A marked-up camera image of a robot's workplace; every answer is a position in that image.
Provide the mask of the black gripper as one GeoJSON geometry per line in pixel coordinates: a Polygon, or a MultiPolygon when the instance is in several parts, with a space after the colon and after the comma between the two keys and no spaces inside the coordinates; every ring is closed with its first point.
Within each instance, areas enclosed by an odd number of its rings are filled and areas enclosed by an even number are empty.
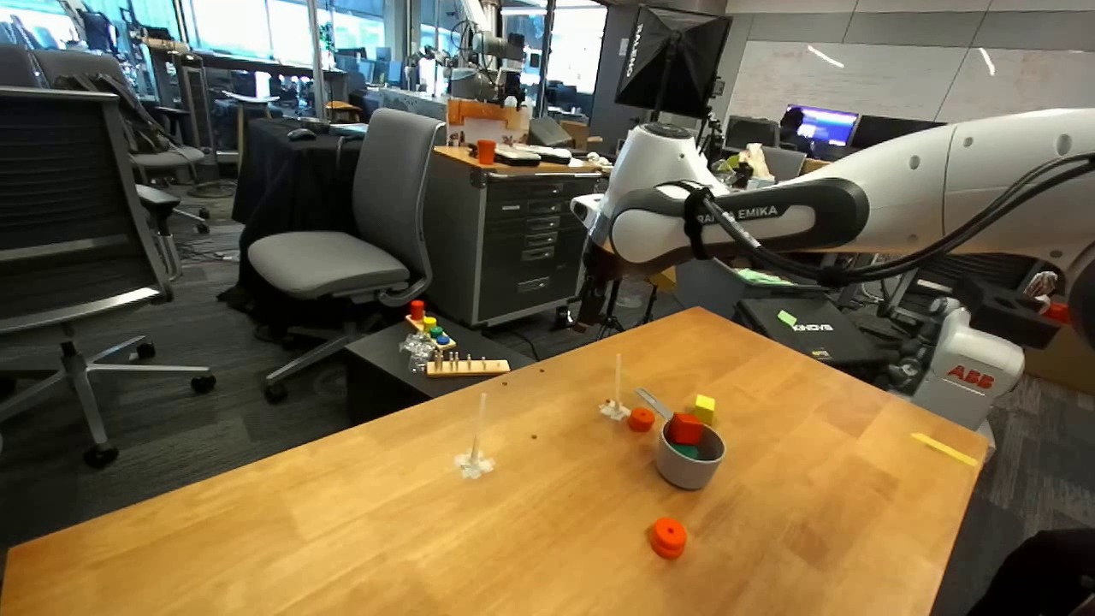
{"type": "Polygon", "coordinates": [[[621,284],[619,260],[607,258],[607,254],[587,254],[583,292],[577,292],[577,322],[583,324],[612,324],[619,284],[621,284]]]}

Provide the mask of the white ABB robot base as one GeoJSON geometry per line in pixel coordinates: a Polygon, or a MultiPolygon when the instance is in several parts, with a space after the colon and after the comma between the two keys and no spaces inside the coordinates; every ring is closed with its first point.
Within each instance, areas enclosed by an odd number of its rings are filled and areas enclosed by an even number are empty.
{"type": "Polygon", "coordinates": [[[912,401],[954,426],[981,427],[996,397],[1022,372],[1022,350],[970,324],[970,315],[949,303],[924,381],[912,401]]]}

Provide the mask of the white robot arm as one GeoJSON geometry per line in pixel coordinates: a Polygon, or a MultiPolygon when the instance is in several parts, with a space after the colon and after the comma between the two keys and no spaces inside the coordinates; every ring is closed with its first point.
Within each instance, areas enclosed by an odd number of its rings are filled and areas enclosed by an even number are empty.
{"type": "Polygon", "coordinates": [[[1095,109],[1027,109],[902,134],[761,189],[729,189],[700,162],[610,193],[583,215],[631,266],[741,249],[855,284],[945,254],[1014,254],[1063,275],[1072,322],[1092,335],[1095,109]]]}

